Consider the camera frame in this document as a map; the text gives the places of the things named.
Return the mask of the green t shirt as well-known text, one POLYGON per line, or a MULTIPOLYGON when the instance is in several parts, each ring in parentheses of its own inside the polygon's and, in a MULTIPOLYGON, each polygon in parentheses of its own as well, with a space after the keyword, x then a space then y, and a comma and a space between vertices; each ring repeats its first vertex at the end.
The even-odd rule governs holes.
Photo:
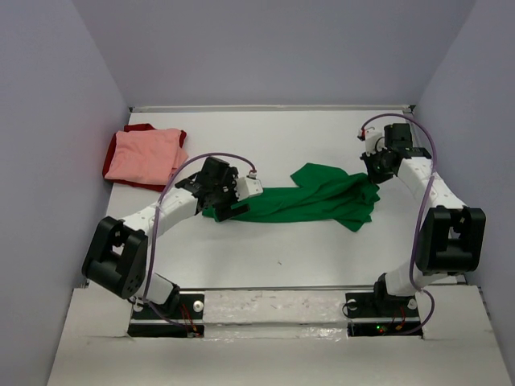
POLYGON ((293 187, 266 187, 243 203, 241 222, 289 224, 334 220, 352 232, 372 221, 379 187, 365 173, 348 174, 333 166, 307 163, 290 176, 293 187))

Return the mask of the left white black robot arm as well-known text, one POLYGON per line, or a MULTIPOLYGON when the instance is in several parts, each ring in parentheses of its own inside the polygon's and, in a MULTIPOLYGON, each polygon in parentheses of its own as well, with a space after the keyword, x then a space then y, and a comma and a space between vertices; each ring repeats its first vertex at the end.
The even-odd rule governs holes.
POLYGON ((154 203, 121 219, 102 219, 82 274, 121 299, 148 306, 159 317, 172 316, 180 288, 155 272, 158 238, 206 209, 213 210, 218 221, 244 214, 249 211, 245 200, 262 193, 256 169, 241 176, 226 157, 206 154, 200 171, 182 180, 172 176, 154 203))

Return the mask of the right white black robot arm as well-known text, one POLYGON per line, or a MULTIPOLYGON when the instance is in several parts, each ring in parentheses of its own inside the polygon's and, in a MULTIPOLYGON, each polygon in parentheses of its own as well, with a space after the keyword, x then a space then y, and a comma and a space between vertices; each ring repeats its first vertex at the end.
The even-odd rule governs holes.
POLYGON ((367 303, 377 314, 388 315, 429 284, 475 271, 487 218, 451 191, 437 172, 435 147, 416 146, 409 124, 364 126, 358 138, 365 144, 360 158, 371 181, 397 178, 420 202, 408 261, 376 280, 367 303))

